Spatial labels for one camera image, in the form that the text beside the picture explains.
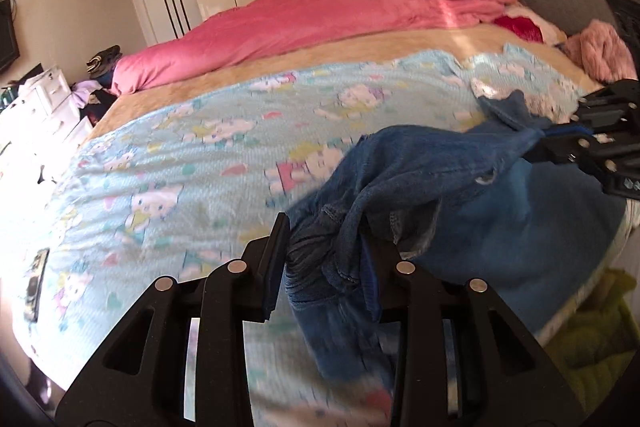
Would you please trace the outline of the pink fluffy garment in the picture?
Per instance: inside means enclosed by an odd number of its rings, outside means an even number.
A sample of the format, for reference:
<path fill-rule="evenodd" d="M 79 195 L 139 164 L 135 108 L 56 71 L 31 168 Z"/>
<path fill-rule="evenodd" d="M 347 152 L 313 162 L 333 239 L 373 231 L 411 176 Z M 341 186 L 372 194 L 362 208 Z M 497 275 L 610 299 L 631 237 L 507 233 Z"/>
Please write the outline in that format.
<path fill-rule="evenodd" d="M 563 52 L 592 80 L 602 84 L 638 79 L 630 49 L 614 26 L 602 20 L 592 20 L 568 38 Z"/>

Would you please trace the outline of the light blue cartoon bedsheet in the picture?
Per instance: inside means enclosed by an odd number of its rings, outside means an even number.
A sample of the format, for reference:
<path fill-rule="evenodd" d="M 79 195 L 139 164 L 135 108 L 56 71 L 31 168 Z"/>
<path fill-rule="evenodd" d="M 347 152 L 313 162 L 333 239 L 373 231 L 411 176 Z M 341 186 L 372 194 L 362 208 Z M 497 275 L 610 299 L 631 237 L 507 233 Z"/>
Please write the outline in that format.
<path fill-rule="evenodd" d="M 81 147 L 46 212 L 39 315 L 15 327 L 43 373 L 69 386 L 157 277 L 206 277 L 266 235 L 365 134 L 395 124 L 463 131 L 479 94 L 521 90 L 565 120 L 590 80 L 561 52 L 505 43 L 252 72 L 164 102 Z"/>

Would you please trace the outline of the black wall television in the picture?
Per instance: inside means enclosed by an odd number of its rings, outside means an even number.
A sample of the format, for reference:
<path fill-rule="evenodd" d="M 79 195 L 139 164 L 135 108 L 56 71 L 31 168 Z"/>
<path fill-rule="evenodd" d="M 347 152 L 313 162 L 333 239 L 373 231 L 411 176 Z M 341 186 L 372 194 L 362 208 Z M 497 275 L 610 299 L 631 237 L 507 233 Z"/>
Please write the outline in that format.
<path fill-rule="evenodd" d="M 0 2 L 0 72 L 7 70 L 20 57 L 11 0 Z"/>

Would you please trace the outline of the clothes pile by bed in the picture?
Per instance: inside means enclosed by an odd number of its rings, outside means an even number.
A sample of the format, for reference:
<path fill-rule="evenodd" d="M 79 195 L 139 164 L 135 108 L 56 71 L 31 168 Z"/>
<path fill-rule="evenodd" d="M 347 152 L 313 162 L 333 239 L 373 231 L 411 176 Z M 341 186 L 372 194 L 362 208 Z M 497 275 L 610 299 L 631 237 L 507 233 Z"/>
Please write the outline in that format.
<path fill-rule="evenodd" d="M 72 100 L 80 118 L 87 118 L 91 126 L 95 126 L 117 100 L 112 82 L 121 57 L 122 50 L 117 44 L 98 52 L 86 64 L 88 78 L 72 86 Z"/>

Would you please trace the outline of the beige plush blanket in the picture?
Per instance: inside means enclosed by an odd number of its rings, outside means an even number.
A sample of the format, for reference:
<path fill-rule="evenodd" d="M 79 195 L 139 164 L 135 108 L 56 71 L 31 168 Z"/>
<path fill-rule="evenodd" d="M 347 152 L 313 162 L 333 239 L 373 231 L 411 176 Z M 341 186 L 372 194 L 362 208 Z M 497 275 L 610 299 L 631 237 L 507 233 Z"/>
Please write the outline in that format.
<path fill-rule="evenodd" d="M 507 43 L 535 54 L 588 93 L 600 88 L 599 83 L 588 77 L 558 49 L 542 43 L 526 42 L 512 32 L 495 25 L 481 24 L 469 29 L 393 31 L 261 58 L 166 86 L 121 96 L 96 124 L 90 136 L 92 139 L 99 138 L 154 110 L 265 75 L 332 63 L 383 63 L 428 49 L 446 51 L 463 61 L 481 53 L 500 53 Z"/>

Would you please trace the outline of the blue denim pants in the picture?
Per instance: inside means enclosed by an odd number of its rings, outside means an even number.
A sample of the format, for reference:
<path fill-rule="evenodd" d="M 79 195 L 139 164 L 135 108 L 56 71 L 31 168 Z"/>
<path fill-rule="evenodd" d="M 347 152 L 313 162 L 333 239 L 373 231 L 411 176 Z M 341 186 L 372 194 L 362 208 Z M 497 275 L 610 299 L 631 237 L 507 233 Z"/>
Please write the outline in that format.
<path fill-rule="evenodd" d="M 608 252 L 626 202 L 574 166 L 526 160 L 549 123 L 521 92 L 480 107 L 485 120 L 467 132 L 405 125 L 364 136 L 288 210 L 286 295 L 329 381 L 393 381 L 361 223 L 441 280 L 486 281 L 535 334 Z"/>

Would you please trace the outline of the pink comforter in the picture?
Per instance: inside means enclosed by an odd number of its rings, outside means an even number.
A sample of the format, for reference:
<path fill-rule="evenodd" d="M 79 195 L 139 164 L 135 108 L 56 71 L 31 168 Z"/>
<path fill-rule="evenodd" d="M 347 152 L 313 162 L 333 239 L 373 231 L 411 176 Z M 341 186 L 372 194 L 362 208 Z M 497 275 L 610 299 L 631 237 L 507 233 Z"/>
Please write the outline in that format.
<path fill-rule="evenodd" d="M 123 56 L 112 91 L 128 95 L 379 32 L 459 29 L 491 22 L 518 0 L 255 0 L 209 17 L 183 37 Z"/>

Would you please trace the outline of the white drawer cabinet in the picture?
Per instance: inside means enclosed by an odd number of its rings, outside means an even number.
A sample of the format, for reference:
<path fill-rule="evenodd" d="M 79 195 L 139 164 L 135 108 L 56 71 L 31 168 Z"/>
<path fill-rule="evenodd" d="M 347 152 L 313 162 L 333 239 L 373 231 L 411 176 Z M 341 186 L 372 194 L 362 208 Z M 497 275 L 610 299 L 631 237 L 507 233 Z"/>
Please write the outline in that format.
<path fill-rule="evenodd" d="M 12 148 L 41 158 L 67 154 L 92 132 L 80 117 L 61 69 L 52 67 L 27 80 L 1 112 L 1 150 Z"/>

